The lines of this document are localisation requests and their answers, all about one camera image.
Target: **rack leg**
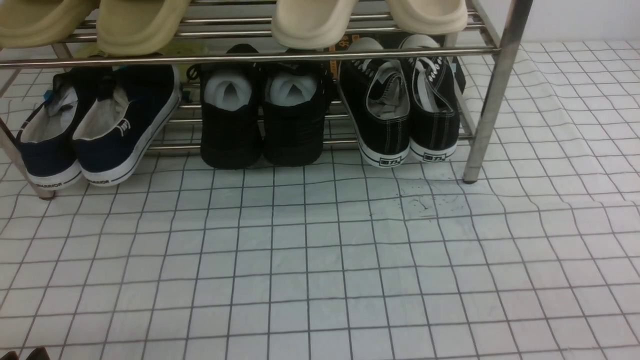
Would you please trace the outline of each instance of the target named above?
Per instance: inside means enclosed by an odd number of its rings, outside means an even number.
[[[69,51],[69,46],[64,43],[56,43],[51,44],[53,48],[53,52],[56,53],[56,57],[58,59],[71,59],[73,55],[71,55],[71,51]],[[71,68],[65,67],[65,71],[69,71]]]
[[[15,146],[15,137],[11,134],[11,131],[9,131],[9,128],[2,119],[0,119],[0,146],[3,148],[4,152],[15,167],[18,168],[18,171],[20,171],[22,176],[24,176],[24,179],[29,183],[29,185],[31,185],[31,188],[38,197],[43,200],[53,199],[56,195],[55,192],[39,188],[29,180],[29,177],[27,176],[27,169],[24,167],[24,162],[22,162],[22,156],[20,155],[18,148]]]
[[[500,41],[500,54],[495,57],[493,75],[484,98],[476,136],[471,144],[463,177],[465,184],[473,184],[478,180],[532,4],[533,0],[511,0],[511,9]]]

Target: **white wall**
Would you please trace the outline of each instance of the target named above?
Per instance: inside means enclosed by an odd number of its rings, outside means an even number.
[[[502,32],[511,0],[481,0]],[[640,0],[534,0],[525,41],[635,40]]]

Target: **navy blue sneaker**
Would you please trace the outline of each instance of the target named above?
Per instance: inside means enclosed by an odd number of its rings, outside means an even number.
[[[122,67],[102,79],[98,97],[73,135],[91,184],[125,181],[180,103],[180,75],[171,65]]]
[[[110,67],[78,67],[53,77],[53,90],[16,136],[29,180],[45,189],[70,186],[81,176],[71,137],[96,99]]]

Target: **beige slipper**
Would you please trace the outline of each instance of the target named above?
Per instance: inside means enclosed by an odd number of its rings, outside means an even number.
[[[191,0],[102,0],[98,46],[113,55],[146,55],[175,35]]]
[[[323,49],[344,36],[358,0],[278,0],[273,38],[294,49]]]
[[[387,0],[396,24],[412,33],[439,35],[467,27],[465,0]]]
[[[74,32],[99,0],[4,0],[0,2],[0,47],[36,47]]]

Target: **pair of sneakers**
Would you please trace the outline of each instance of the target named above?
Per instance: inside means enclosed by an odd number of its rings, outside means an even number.
[[[411,35],[401,44],[403,49],[438,46],[426,35]],[[349,47],[349,51],[382,49],[372,38],[361,38]],[[342,61],[339,93],[365,161],[389,168],[402,164],[409,153],[425,163],[453,155],[460,131],[454,82],[443,56]]]
[[[227,53],[258,51],[239,44]],[[200,78],[200,155],[211,167],[246,168],[262,154],[285,167],[309,165],[320,157],[333,84],[320,64],[198,64],[188,73],[190,80]]]
[[[53,90],[16,136],[29,180],[50,190],[83,176],[97,186],[125,181],[181,97],[171,65],[78,67],[55,75]]]

